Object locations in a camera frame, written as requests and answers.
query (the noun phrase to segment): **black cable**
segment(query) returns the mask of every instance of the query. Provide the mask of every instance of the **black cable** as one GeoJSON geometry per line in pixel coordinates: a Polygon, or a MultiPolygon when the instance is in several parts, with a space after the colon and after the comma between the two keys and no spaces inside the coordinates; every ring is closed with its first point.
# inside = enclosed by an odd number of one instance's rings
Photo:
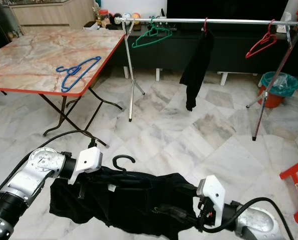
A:
{"type": "MultiPolygon", "coordinates": [[[[43,143],[41,146],[38,147],[39,148],[43,148],[45,145],[49,144],[50,142],[54,141],[55,139],[58,139],[62,136],[68,135],[68,134],[74,134],[74,133],[83,133],[84,135],[90,137],[93,140],[97,140],[96,137],[94,137],[90,132],[85,131],[85,130],[73,130],[73,131],[67,131],[64,132],[62,134],[56,135],[55,137],[49,139],[48,141],[46,141],[45,143],[43,143]]],[[[29,156],[31,155],[33,151],[31,151],[30,153],[28,153],[24,158],[22,158],[22,160],[15,166],[15,168],[12,170],[12,172],[7,176],[7,178],[3,181],[3,183],[0,185],[0,190],[3,188],[4,185],[6,185],[8,183],[8,181],[11,179],[11,177],[13,177],[14,174],[16,174],[16,172],[20,169],[20,167],[29,159],[29,156]]]]}
{"type": "Polygon", "coordinates": [[[228,220],[227,222],[225,222],[224,224],[222,224],[221,226],[218,226],[218,227],[215,227],[215,228],[206,228],[204,226],[202,226],[202,230],[204,230],[205,232],[207,233],[217,233],[223,229],[225,229],[226,227],[228,227],[229,225],[231,225],[245,210],[247,210],[248,207],[250,207],[251,205],[257,203],[257,202],[261,202],[261,201],[266,201],[266,202],[269,202],[271,203],[271,205],[274,207],[274,209],[277,211],[282,223],[283,223],[283,226],[290,238],[290,240],[293,240],[293,236],[290,232],[290,229],[282,215],[282,212],[280,211],[279,207],[277,206],[277,204],[274,203],[274,201],[272,201],[271,199],[267,198],[267,197],[257,197],[257,198],[254,198],[250,201],[248,201],[246,204],[244,204],[233,216],[230,220],[228,220]]]}

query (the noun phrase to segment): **marble table top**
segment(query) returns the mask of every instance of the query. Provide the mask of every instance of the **marble table top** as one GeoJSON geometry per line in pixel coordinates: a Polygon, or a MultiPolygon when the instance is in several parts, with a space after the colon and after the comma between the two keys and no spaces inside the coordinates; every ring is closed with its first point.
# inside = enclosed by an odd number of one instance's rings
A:
{"type": "MultiPolygon", "coordinates": [[[[0,48],[0,91],[52,94],[78,97],[101,71],[124,36],[122,30],[54,30],[29,33],[0,48]],[[61,92],[67,72],[56,72],[63,66],[70,68],[100,56],[96,63],[68,92],[61,92]]],[[[70,76],[70,86],[93,61],[70,76]]]]}

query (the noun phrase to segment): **jar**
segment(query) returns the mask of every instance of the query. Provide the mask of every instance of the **jar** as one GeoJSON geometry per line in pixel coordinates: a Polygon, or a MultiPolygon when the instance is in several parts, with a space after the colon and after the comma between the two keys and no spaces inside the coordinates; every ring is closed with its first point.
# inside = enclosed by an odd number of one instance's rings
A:
{"type": "Polygon", "coordinates": [[[100,9],[99,15],[100,15],[100,19],[101,19],[101,26],[103,28],[105,28],[107,24],[110,24],[109,11],[107,9],[100,9]]]}

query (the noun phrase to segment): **green hanger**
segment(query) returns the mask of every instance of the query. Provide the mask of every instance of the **green hanger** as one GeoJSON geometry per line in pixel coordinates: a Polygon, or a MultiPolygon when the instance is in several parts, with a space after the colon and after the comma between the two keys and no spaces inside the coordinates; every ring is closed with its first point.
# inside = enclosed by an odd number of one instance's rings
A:
{"type": "Polygon", "coordinates": [[[147,46],[147,45],[151,45],[151,44],[155,44],[159,41],[162,41],[170,36],[172,36],[172,31],[170,29],[167,29],[167,28],[164,28],[164,27],[158,27],[158,26],[155,26],[152,22],[152,20],[154,19],[151,18],[151,29],[146,31],[145,33],[143,33],[141,36],[139,36],[134,43],[132,43],[132,48],[139,48],[139,47],[144,47],[144,46],[147,46]],[[168,35],[163,37],[163,38],[160,38],[158,40],[155,40],[155,41],[151,41],[151,42],[147,42],[147,43],[143,43],[143,44],[138,44],[138,41],[143,38],[143,37],[153,37],[153,36],[157,36],[159,34],[159,32],[167,32],[168,35]]]}

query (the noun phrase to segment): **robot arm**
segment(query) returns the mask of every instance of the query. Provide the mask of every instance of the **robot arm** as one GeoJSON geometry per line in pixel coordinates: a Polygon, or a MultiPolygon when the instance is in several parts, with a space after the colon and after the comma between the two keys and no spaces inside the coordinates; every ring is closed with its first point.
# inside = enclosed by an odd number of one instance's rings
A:
{"type": "MultiPolygon", "coordinates": [[[[196,193],[201,209],[197,226],[199,231],[202,231],[204,224],[219,227],[221,222],[229,221],[242,206],[235,201],[230,205],[224,203],[225,190],[214,175],[202,179],[196,193]]],[[[274,216],[258,207],[247,208],[226,229],[245,240],[285,240],[274,216]]]]}
{"type": "Polygon", "coordinates": [[[92,147],[80,152],[78,159],[70,153],[58,153],[43,147],[33,151],[23,169],[0,191],[0,240],[7,240],[20,216],[41,192],[46,178],[65,178],[74,184],[79,173],[91,173],[101,167],[102,153],[92,147]]]}
{"type": "MultiPolygon", "coordinates": [[[[80,173],[97,171],[101,163],[102,153],[96,147],[81,151],[77,160],[71,158],[69,152],[58,153],[49,147],[33,151],[25,167],[0,190],[0,240],[10,238],[20,216],[41,192],[46,178],[64,178],[69,184],[74,184],[80,173]]],[[[201,232],[207,231],[204,225],[219,227],[226,223],[241,207],[234,201],[230,205],[224,203],[225,190],[213,175],[200,181],[196,195],[200,198],[200,215],[198,218],[187,217],[201,232]]],[[[180,209],[174,216],[186,218],[180,209]]],[[[249,207],[225,229],[235,231],[238,237],[245,240],[284,239],[274,217],[256,207],[249,207]]]]}

